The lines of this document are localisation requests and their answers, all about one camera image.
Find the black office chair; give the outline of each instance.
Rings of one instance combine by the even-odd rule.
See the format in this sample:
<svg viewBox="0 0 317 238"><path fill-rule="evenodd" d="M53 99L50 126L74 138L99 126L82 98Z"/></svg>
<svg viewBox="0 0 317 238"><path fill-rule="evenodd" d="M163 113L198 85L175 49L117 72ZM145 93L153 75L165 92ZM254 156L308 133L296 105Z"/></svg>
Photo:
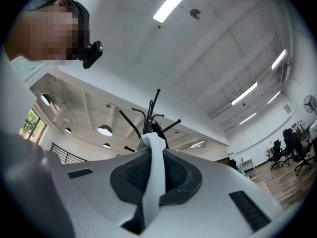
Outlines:
<svg viewBox="0 0 317 238"><path fill-rule="evenodd" d="M271 166L271 170L274 166L278 166L279 167L279 163L281 163L281 165L283 166L284 161L280 161L281 159L281 141L277 140L274 142L274 146L273 146L273 156L272 157L268 157L268 159L270 161L274 161L274 164Z"/></svg>
<svg viewBox="0 0 317 238"><path fill-rule="evenodd" d="M315 162L315 156L311 157L311 158L308 158L308 159L305 159L307 153L309 153L309 151L311 150L311 146L312 144L308 144L307 146L302 146L297 134L295 132L292 132L293 130L292 129L288 129L287 132L286 132L286 137L284 139L286 145L287 145L287 149L288 151L291 152L291 155L292 155L292 159L295 161L295 162L301 162L301 164L297 165L294 169L294 171L297 170L297 173L296 173L296 176L298 176L298 173L299 171L302 169L303 166L309 166L309 169L312 168L311 164L308 163L308 161L310 160L314 160Z"/></svg>

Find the ceiling light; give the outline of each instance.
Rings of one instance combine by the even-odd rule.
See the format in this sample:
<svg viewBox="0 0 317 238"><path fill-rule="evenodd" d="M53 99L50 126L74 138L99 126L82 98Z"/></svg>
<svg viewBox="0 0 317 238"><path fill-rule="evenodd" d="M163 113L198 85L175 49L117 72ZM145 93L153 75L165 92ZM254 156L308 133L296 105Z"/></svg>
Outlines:
<svg viewBox="0 0 317 238"><path fill-rule="evenodd" d="M51 97L48 94L42 94L41 98L46 105L49 106L51 104Z"/></svg>
<svg viewBox="0 0 317 238"><path fill-rule="evenodd" d="M189 148L195 148L195 147L198 147L200 144L204 143L204 141L201 141L199 143L196 143L196 144L193 144L191 145Z"/></svg>
<svg viewBox="0 0 317 238"><path fill-rule="evenodd" d="M271 102L272 100L274 100L280 93L281 93L281 91L278 91L277 94L275 94L275 95L267 102L267 104L270 104L270 102Z"/></svg>
<svg viewBox="0 0 317 238"><path fill-rule="evenodd" d="M278 56L274 63L272 63L271 69L275 69L275 67L279 64L279 62L283 59L286 55L286 50L283 50L282 53Z"/></svg>
<svg viewBox="0 0 317 238"><path fill-rule="evenodd" d="M239 95L236 99L234 99L231 104L234 105L237 102L241 101L244 97L246 97L251 91L258 86L258 83L255 82L252 86L250 86L244 93Z"/></svg>
<svg viewBox="0 0 317 238"><path fill-rule="evenodd" d="M112 136L112 129L108 125L101 125L97 131L105 136Z"/></svg>
<svg viewBox="0 0 317 238"><path fill-rule="evenodd" d="M71 134L71 128L65 128L65 131Z"/></svg>
<svg viewBox="0 0 317 238"><path fill-rule="evenodd" d="M170 13L178 6L182 0L166 0L160 9L155 13L153 19L160 23L164 23Z"/></svg>
<svg viewBox="0 0 317 238"><path fill-rule="evenodd" d="M104 143L103 147L110 149L110 145L108 143Z"/></svg>
<svg viewBox="0 0 317 238"><path fill-rule="evenodd" d="M243 120L242 122L239 123L240 124L243 124L245 121L249 120L250 118L254 117L255 115L257 114L257 112L255 112L253 115L250 115L248 118L246 118L245 120Z"/></svg>

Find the wall fan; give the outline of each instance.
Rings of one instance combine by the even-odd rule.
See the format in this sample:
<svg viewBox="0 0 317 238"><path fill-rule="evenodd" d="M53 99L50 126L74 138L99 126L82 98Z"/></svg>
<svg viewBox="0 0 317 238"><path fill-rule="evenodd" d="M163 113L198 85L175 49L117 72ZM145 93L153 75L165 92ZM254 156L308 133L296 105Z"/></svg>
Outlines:
<svg viewBox="0 0 317 238"><path fill-rule="evenodd" d="M305 99L304 99L304 109L308 113L311 113L311 112L314 111L315 114L317 115L317 112L316 112L316 101L315 101L313 96L308 95L308 96L305 97Z"/></svg>

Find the railing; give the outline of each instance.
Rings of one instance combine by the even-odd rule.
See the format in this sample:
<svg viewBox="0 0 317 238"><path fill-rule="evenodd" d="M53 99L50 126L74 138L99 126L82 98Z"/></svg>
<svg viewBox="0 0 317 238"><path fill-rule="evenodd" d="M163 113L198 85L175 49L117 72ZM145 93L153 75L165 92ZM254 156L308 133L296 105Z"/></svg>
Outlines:
<svg viewBox="0 0 317 238"><path fill-rule="evenodd" d="M81 163L81 162L87 161L85 159L82 159L76 155L73 155L65 151L63 148L59 147L58 145L54 143L52 143L51 151L57 153L60 161L64 164Z"/></svg>

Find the ceiling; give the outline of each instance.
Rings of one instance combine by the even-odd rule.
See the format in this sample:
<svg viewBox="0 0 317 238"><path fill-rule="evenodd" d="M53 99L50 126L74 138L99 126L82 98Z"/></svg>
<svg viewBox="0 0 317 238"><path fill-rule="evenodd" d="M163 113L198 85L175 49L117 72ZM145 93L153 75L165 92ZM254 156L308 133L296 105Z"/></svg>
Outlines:
<svg viewBox="0 0 317 238"><path fill-rule="evenodd" d="M183 0L164 24L153 15L165 0L103 0L91 17L92 39L107 59L119 56L135 74L156 75L185 93L225 132L283 89L281 66L290 50L287 13L277 0ZM190 15L201 11L201 18ZM231 101L255 81L243 101Z"/></svg>
<svg viewBox="0 0 317 238"><path fill-rule="evenodd" d="M130 153L128 150L124 150L125 145L135 149L139 142L136 132L119 111L122 110L142 132L144 119L140 113L120 108L105 99L85 93L50 74L46 74L38 80L31 87L31 91L36 95L37 103L42 111L51 121L54 121L61 131L70 127L73 136L98 146L109 143L112 150L123 154ZM56 109L53 105L44 104L41 99L43 93L52 96ZM169 124L162 123L159 117L156 121L162 128L169 126ZM112 128L113 135L111 137L103 136L97 132L97 128L103 124ZM165 132L165 136L169 147L175 150L179 147L186 148L189 144L201 141L197 137L173 128Z"/></svg>

